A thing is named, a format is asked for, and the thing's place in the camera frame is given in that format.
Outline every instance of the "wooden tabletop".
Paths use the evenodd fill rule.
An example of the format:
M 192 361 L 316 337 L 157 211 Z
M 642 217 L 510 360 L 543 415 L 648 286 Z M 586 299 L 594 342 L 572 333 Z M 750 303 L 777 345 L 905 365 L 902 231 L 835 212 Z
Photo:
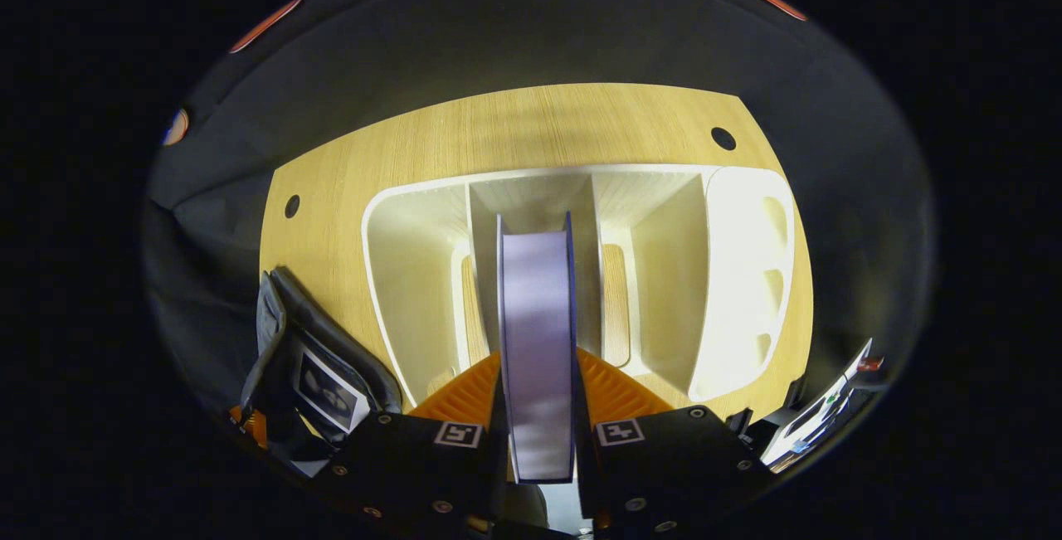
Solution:
M 709 132 L 717 126 L 738 140 L 737 148 L 727 151 L 713 141 Z M 335 321 L 393 368 L 362 250 L 362 216 L 374 196 L 399 185 L 472 173 L 629 163 L 746 166 L 785 176 L 767 138 L 734 96 L 645 84 L 498 91 L 392 117 L 276 169 L 259 266 L 291 269 Z M 285 207 L 295 195 L 298 210 L 287 218 Z M 758 420 L 782 407 L 789 384 L 804 373 L 812 291 L 799 210 L 795 224 L 792 290 L 774 356 L 752 384 L 706 402 L 720 418 L 751 407 Z M 605 286 L 606 293 L 616 287 L 609 281 Z M 691 404 L 658 376 L 641 374 L 637 381 L 675 407 Z M 404 406 L 411 408 L 408 398 Z

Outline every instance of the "wooden table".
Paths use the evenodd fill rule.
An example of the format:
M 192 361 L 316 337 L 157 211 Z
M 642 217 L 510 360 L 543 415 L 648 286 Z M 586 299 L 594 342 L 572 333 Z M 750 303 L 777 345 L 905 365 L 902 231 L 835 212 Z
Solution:
M 709 135 L 721 126 L 739 140 L 727 151 Z M 377 318 L 362 251 L 361 221 L 370 200 L 391 187 L 501 170 L 595 164 L 747 166 L 785 176 L 770 144 L 734 96 L 644 84 L 565 84 L 498 91 L 419 108 L 315 148 L 273 174 L 262 221 L 259 266 L 287 266 L 347 333 L 392 367 Z M 297 213 L 285 216 L 292 196 Z M 792 291 L 774 357 L 752 384 L 706 403 L 720 418 L 746 407 L 753 421 L 782 407 L 804 373 L 811 336 L 812 291 L 799 212 Z M 602 253 L 604 303 L 621 289 L 621 272 Z M 465 294 L 466 313 L 475 304 Z M 607 315 L 610 322 L 622 316 Z M 478 318 L 470 318 L 478 323 Z M 621 343 L 612 325 L 602 343 Z M 468 326 L 469 343 L 477 326 Z M 675 407 L 683 392 L 654 374 L 637 381 Z M 404 401 L 407 411 L 412 407 Z

